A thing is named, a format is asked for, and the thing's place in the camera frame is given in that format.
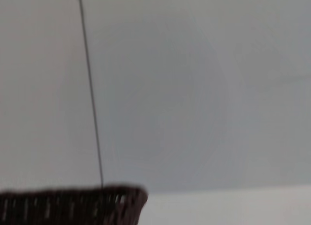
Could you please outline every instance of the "wicker basket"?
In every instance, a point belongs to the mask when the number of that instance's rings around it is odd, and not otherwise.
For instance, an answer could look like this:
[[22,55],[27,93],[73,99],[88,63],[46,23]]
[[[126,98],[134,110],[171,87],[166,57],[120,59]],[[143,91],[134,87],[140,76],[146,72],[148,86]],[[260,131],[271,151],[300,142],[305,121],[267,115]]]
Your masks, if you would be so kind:
[[0,193],[0,225],[136,225],[147,193],[139,187]]

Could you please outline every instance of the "dark brown basket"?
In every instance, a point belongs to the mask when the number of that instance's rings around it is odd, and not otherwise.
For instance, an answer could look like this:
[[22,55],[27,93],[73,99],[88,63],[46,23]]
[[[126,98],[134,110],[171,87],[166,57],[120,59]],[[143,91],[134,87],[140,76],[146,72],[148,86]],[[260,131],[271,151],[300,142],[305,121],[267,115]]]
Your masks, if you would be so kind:
[[0,225],[136,225],[147,193],[139,187],[0,193]]

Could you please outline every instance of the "white surface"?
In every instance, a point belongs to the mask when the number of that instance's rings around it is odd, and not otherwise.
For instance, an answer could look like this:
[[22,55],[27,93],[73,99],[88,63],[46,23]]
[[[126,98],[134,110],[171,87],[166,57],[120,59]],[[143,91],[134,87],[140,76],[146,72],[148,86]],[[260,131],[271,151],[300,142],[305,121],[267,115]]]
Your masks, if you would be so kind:
[[311,183],[311,0],[84,0],[105,181]]
[[150,195],[140,225],[309,225],[311,187]]
[[0,188],[99,182],[78,0],[0,0]]

